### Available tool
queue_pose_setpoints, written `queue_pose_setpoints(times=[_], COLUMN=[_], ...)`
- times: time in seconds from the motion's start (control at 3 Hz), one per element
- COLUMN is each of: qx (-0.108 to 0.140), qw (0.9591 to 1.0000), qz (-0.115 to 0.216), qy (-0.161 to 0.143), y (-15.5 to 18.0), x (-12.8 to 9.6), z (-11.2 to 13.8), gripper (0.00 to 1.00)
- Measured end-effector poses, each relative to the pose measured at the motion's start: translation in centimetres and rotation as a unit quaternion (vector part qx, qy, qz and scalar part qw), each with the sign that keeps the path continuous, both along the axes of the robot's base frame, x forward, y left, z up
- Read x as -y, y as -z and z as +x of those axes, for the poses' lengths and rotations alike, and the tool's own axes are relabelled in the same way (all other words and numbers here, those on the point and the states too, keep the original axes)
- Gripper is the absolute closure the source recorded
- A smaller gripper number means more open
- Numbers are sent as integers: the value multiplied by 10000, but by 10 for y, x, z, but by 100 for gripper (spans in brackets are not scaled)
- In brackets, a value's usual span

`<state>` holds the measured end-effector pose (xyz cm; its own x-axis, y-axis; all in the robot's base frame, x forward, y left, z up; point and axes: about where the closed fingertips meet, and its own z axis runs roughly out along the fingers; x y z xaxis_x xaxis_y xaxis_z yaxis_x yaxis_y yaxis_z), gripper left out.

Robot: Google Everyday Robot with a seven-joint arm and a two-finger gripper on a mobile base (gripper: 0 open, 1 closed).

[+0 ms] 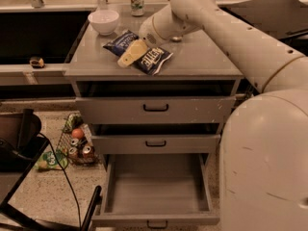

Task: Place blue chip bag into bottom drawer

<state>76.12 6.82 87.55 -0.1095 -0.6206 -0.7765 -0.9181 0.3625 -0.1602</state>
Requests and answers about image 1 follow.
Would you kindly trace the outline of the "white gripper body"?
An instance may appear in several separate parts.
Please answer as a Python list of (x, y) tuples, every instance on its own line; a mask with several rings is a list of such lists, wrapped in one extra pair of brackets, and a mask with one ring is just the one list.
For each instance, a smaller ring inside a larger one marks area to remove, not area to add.
[(151, 48), (163, 45), (167, 42), (164, 29), (165, 27), (158, 22), (157, 16), (151, 15), (142, 23), (139, 38)]

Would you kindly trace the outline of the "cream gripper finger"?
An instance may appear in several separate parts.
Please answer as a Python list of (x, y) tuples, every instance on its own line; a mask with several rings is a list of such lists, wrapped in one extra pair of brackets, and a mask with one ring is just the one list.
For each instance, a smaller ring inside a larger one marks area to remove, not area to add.
[(128, 67), (130, 64), (141, 58), (147, 52), (147, 45), (142, 39), (132, 41), (126, 51), (118, 59), (120, 67)]

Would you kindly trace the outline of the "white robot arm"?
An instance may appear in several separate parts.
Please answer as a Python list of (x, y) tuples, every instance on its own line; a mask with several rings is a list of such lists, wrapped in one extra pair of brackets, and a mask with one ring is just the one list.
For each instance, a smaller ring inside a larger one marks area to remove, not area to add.
[(149, 47), (201, 29), (259, 92), (228, 118), (219, 150), (221, 231), (308, 231), (308, 64), (214, 0), (168, 0)]

